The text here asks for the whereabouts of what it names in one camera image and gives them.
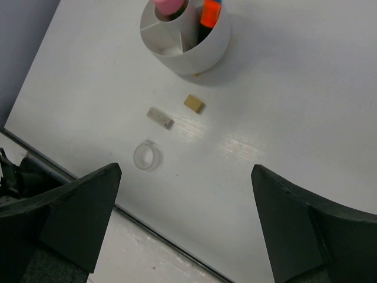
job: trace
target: pen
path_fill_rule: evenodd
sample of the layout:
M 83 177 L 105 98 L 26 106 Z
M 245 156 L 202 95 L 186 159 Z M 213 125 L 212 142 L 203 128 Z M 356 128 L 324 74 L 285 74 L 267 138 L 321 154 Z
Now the pen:
M 221 11 L 221 0 L 205 0 L 203 6 L 203 12 L 201 13 L 199 32 L 198 32 L 198 44 L 201 43 L 209 33 L 219 19 Z

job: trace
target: small rectangular object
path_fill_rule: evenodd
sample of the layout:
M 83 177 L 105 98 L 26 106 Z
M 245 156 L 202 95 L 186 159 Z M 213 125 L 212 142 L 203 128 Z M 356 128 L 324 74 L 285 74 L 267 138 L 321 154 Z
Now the small rectangular object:
M 204 108 L 205 104 L 199 99 L 196 98 L 193 95 L 189 95 L 185 102 L 184 105 L 186 105 L 188 108 L 196 112 L 197 114 L 200 114 L 202 109 Z
M 154 107 L 149 109 L 147 117 L 165 129 L 169 129 L 174 124 L 174 121 L 171 118 L 167 117 L 165 113 Z

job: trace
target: desk organizer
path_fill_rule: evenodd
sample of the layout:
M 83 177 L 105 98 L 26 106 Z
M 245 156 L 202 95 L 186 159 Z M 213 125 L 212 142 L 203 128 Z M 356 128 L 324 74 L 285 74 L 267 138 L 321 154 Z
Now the desk organizer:
M 177 74 L 199 74 L 208 70 L 221 59 L 229 45 L 231 28 L 224 4 L 211 33 L 196 45 L 203 4 L 203 0 L 188 0 L 182 15 L 167 22 L 161 19 L 150 0 L 141 16 L 140 34 L 144 44 Z

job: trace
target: marker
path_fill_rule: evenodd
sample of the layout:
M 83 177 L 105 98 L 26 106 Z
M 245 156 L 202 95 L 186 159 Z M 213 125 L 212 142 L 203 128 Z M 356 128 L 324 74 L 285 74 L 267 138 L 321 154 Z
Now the marker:
M 167 21 L 174 21 L 187 7 L 187 0 L 153 0 L 153 2 Z
M 219 19 L 221 11 L 221 0 L 205 0 L 203 12 L 201 13 L 198 44 L 210 34 Z

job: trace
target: table surface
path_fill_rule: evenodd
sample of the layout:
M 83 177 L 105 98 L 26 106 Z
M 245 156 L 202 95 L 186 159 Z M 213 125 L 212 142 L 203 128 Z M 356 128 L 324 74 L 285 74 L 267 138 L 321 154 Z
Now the table surface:
M 143 46 L 146 0 L 61 0 L 6 129 L 77 176 L 119 162 L 118 205 L 235 282 L 270 283 L 254 164 L 377 213 L 377 2 L 223 2 L 226 55 L 179 77 Z M 153 172 L 133 164 L 146 139 Z
M 88 283 L 219 283 L 206 271 L 113 211 Z

